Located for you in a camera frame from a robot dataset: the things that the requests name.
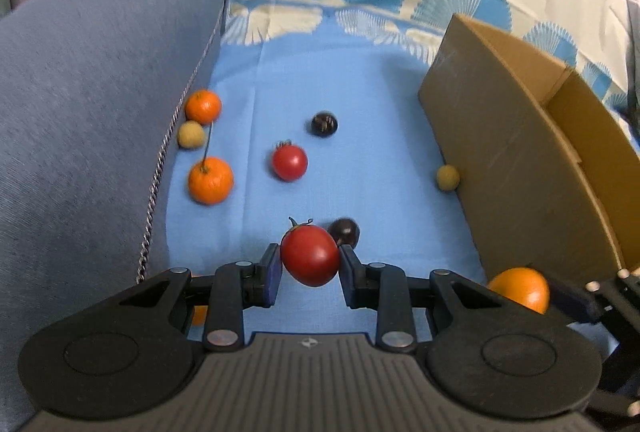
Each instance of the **blue cloth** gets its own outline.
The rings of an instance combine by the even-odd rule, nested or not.
[[[149,186],[223,0],[29,0],[0,21],[0,431],[32,412],[36,331],[131,286]],[[220,34],[193,88],[206,87]],[[150,273],[168,265],[156,205]]]
[[[458,198],[434,181],[442,155],[417,99],[426,64],[397,45],[346,35],[332,9],[321,15],[313,35],[223,46],[210,85],[223,108],[209,155],[230,164],[236,185],[219,205],[196,204],[186,178],[202,149],[178,153],[166,219],[172,265],[211,274],[230,261],[259,260],[269,243],[280,242],[289,216],[321,225],[349,216],[361,228],[356,253],[364,263],[390,263],[420,277],[450,268],[484,281]],[[279,22],[274,12],[272,23]],[[229,24],[225,37],[235,32]],[[327,139],[305,129],[322,110],[338,119]],[[271,152],[285,139],[308,155],[307,173],[295,183],[270,172]],[[276,305],[244,313],[248,335],[375,327],[373,311],[345,306],[337,278],[313,289],[286,271]],[[427,338],[420,313],[420,337]]]

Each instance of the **sofa armrest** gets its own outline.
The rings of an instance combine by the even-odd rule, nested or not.
[[[209,84],[223,10],[29,0],[0,21],[0,431],[32,412],[16,367],[28,337],[134,283],[163,140],[148,265],[168,265],[171,129]]]

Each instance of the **tomato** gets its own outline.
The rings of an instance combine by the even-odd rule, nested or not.
[[[549,286],[544,276],[535,269],[508,269],[495,277],[487,287],[537,313],[544,314],[549,308]]]
[[[284,181],[295,181],[305,175],[308,167],[305,151],[289,140],[281,141],[271,156],[271,167]]]
[[[338,273],[340,254],[334,239],[324,228],[312,225],[312,219],[293,224],[280,243],[282,264],[300,284],[319,287]]]

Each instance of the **box flap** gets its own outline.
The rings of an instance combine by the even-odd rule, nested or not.
[[[539,105],[564,67],[517,42],[498,56],[483,35],[503,50],[517,39],[492,30],[454,16],[418,95],[446,162],[460,169],[458,196],[485,272],[534,263],[576,282],[610,277],[620,257],[606,217],[579,152]],[[548,82],[528,80],[533,70]]]
[[[546,106],[582,160],[631,270],[640,266],[640,159],[574,70]]]

